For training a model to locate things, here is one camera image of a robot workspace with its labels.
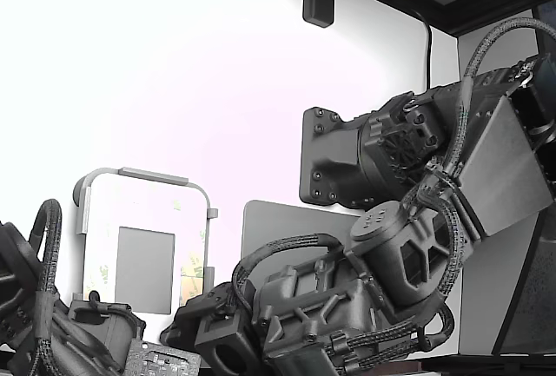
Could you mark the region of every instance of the circuit board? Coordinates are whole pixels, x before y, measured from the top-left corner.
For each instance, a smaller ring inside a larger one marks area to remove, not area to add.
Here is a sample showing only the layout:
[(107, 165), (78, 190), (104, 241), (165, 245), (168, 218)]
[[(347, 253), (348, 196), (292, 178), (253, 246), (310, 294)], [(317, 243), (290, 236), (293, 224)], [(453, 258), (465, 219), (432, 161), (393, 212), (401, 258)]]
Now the circuit board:
[(133, 339), (124, 376), (198, 376), (201, 356)]

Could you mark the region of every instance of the gray metal plate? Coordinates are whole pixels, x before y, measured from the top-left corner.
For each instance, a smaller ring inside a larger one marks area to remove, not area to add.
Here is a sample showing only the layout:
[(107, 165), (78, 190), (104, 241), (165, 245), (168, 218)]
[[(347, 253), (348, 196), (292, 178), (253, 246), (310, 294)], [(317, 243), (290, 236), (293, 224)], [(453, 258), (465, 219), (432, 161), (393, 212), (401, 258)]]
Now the gray metal plate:
[[(328, 233), (345, 243), (358, 215), (250, 201), (243, 215), (242, 257), (271, 241), (301, 234)], [(286, 265), (299, 265), (326, 253), (325, 248), (300, 248), (278, 253), (263, 261), (249, 276), (258, 289), (267, 276)]]

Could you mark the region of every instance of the bolt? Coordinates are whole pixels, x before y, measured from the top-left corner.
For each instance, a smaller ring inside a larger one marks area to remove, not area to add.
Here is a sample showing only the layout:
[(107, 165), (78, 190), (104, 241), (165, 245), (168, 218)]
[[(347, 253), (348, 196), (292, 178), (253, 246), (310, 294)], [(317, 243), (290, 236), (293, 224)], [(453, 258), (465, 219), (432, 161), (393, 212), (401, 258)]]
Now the bolt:
[(431, 136), (427, 139), (427, 146), (434, 146), (437, 142), (438, 142), (438, 139), (436, 138), (436, 136), (435, 136), (435, 135), (431, 135)]
[(423, 114), (419, 114), (415, 117), (414, 124), (422, 124), (423, 122), (425, 122), (425, 116)]

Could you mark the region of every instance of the black cable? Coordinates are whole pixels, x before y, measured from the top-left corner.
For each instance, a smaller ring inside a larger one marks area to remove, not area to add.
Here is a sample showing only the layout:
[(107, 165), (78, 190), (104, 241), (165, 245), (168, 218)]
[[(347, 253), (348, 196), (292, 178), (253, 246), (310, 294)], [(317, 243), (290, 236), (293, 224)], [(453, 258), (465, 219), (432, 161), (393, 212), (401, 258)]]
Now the black cable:
[[(90, 306), (93, 309), (102, 313), (104, 311), (101, 310), (101, 308), (99, 308), (98, 306), (100, 301), (101, 301), (101, 295), (97, 291), (91, 291), (89, 293)], [(139, 322), (137, 317), (133, 313), (127, 310), (118, 309), (114, 307), (106, 307), (105, 312), (108, 314), (113, 314), (124, 318), (128, 322), (129, 326), (131, 327), (133, 338), (134, 339), (137, 338), (137, 328), (142, 326), (142, 322)]]
[(36, 224), (42, 226), (46, 234), (46, 247), (43, 256), (43, 271), (39, 277), (36, 291), (33, 330), (35, 333), (36, 350), (29, 375), (34, 376), (42, 362), (46, 371), (55, 376), (63, 376), (54, 360), (51, 347), (52, 315), (56, 300), (56, 267), (62, 235), (62, 208), (56, 200), (47, 200), (36, 215)]
[(417, 10), (412, 10), (412, 12), (425, 24), (425, 28), (427, 29), (427, 52), (426, 52), (426, 68), (425, 68), (425, 78), (426, 78), (426, 86), (427, 91), (431, 89), (431, 55), (433, 53), (433, 30), (431, 29), (431, 25), (428, 23), (426, 18)]
[(474, 78), (479, 72), (479, 66), (485, 55), (496, 43), (498, 39), (506, 33), (516, 29), (536, 29), (542, 30), (552, 39), (556, 41), (556, 29), (549, 24), (541, 22), (535, 18), (515, 17), (506, 20), (492, 29), (481, 41), (471, 61), (467, 65), (464, 76), (460, 84), (460, 93), (456, 104), (457, 123), (455, 125), (454, 134), (445, 159), (444, 170), (452, 175), (460, 160), (463, 146), (466, 139), (467, 120), (469, 118), (469, 109), (471, 106), (471, 95), (473, 94)]
[(234, 306), (235, 301), (238, 300), (241, 307), (243, 307), (248, 315), (253, 315), (253, 308), (245, 299), (242, 292), (242, 285), (245, 283), (245, 280), (259, 263), (273, 254), (302, 247), (328, 247), (328, 250), (331, 251), (342, 247), (342, 245), (338, 239), (329, 234), (300, 235), (265, 244), (255, 250), (252, 254), (244, 257), (235, 267), (234, 272), (232, 273), (233, 296), (228, 299), (228, 305)]

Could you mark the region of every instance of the white monitor back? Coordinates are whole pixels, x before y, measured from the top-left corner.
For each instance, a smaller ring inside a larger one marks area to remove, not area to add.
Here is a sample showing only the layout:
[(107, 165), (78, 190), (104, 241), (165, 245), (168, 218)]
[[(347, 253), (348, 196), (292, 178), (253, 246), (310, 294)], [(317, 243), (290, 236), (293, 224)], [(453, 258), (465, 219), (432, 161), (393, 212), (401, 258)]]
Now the white monitor back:
[(158, 342), (177, 309), (202, 294), (207, 201), (195, 188), (121, 175), (91, 186), (83, 298), (127, 303)]

